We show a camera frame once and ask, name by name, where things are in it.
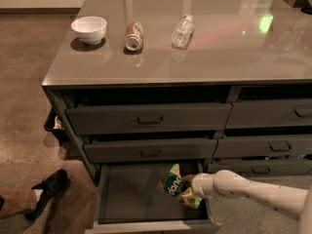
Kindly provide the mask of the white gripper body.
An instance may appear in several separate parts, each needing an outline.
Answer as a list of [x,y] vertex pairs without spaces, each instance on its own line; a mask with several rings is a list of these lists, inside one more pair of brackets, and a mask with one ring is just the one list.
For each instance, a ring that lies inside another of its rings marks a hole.
[[191,189],[193,194],[198,198],[209,198],[216,194],[214,189],[214,175],[197,174],[193,177],[191,182]]

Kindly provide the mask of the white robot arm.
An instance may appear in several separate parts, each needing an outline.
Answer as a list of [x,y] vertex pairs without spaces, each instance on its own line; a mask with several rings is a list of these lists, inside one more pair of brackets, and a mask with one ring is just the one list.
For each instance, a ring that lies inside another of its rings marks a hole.
[[215,174],[200,173],[193,177],[191,190],[196,197],[247,197],[278,213],[298,217],[298,234],[312,234],[312,189],[301,189],[279,184],[246,179],[228,170]]

